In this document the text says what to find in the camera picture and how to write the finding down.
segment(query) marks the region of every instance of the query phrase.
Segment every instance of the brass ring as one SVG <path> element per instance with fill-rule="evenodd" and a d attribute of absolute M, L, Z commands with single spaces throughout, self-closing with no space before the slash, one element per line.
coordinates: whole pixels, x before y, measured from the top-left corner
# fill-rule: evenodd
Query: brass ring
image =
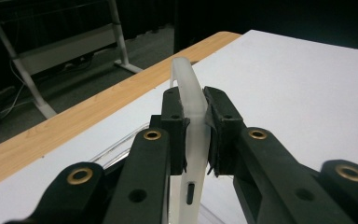
<path fill-rule="evenodd" d="M 158 140 L 161 137 L 161 133 L 159 131 L 147 131 L 144 133 L 144 138 L 147 140 Z"/>
<path fill-rule="evenodd" d="M 249 131 L 249 135 L 254 139 L 259 139 L 259 140 L 267 138 L 267 134 L 260 130 L 251 130 Z"/>
<path fill-rule="evenodd" d="M 358 169 L 353 166 L 345 165 L 345 164 L 339 164 L 336 166 L 336 172 L 351 181 L 358 182 Z"/>
<path fill-rule="evenodd" d="M 80 172 L 85 172 L 86 175 L 82 176 L 80 178 L 75 178 L 75 175 L 77 175 Z M 71 185 L 79 185 L 86 183 L 92 178 L 92 170 L 89 167 L 83 167 L 83 168 L 77 168 L 74 171 L 72 171 L 71 174 L 68 175 L 66 178 L 66 181 L 68 181 Z"/>

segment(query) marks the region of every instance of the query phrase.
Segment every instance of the white table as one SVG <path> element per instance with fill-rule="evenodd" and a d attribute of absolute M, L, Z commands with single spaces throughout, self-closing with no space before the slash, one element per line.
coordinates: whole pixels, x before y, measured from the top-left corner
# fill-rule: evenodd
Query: white table
<path fill-rule="evenodd" d="M 193 67 L 201 86 L 225 91 L 248 127 L 272 131 L 300 163 L 315 170 L 335 159 L 358 163 L 357 49 L 251 31 Z M 159 114 L 168 88 L 161 84 L 1 182 L 0 223 L 30 215 L 60 170 Z M 206 178 L 202 204 L 202 223 L 244 219 L 228 177 Z"/>

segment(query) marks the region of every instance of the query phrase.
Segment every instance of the wooden table edge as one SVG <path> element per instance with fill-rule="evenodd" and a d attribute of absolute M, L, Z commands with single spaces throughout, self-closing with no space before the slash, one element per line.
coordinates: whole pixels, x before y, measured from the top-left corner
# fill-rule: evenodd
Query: wooden table edge
<path fill-rule="evenodd" d="M 172 58 L 183 56 L 191 62 L 197 62 L 240 36 L 230 32 L 211 35 L 143 72 L 8 139 L 0 144 L 0 182 L 168 80 Z"/>

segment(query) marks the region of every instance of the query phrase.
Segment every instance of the dark floor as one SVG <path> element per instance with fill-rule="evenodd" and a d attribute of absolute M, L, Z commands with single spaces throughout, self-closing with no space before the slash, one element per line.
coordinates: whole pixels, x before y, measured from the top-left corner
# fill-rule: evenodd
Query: dark floor
<path fill-rule="evenodd" d="M 129 60 L 135 66 L 146 69 L 173 53 L 173 28 L 166 26 L 157 33 L 139 35 L 126 41 Z M 35 83 L 43 97 L 57 113 L 76 105 L 92 95 L 132 76 L 122 68 L 113 66 L 119 58 L 118 49 L 106 49 L 95 54 L 90 62 L 85 62 L 73 70 L 51 73 L 35 78 Z M 13 105 L 19 90 L 0 110 L 0 116 L 7 113 Z M 0 121 L 0 143 L 21 133 L 45 118 L 32 103 L 30 93 L 23 88 L 11 112 Z"/>

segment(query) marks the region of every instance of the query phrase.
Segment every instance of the gray carpet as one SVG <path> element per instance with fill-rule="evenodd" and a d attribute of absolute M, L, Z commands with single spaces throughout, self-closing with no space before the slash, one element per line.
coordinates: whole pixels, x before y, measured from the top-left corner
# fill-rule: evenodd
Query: gray carpet
<path fill-rule="evenodd" d="M 146 69 L 172 55 L 173 28 L 166 26 L 157 33 L 139 35 L 126 41 L 126 45 L 130 63 Z M 119 59 L 118 48 L 106 49 L 95 54 L 90 62 L 73 70 L 36 77 L 35 83 L 53 109 L 61 113 L 133 75 L 113 66 L 116 59 Z M 15 96 L 16 94 L 13 95 L 12 101 L 8 101 L 6 108 L 11 107 Z M 0 121 L 0 143 L 44 120 L 32 103 L 30 93 L 24 88 L 13 110 Z"/>

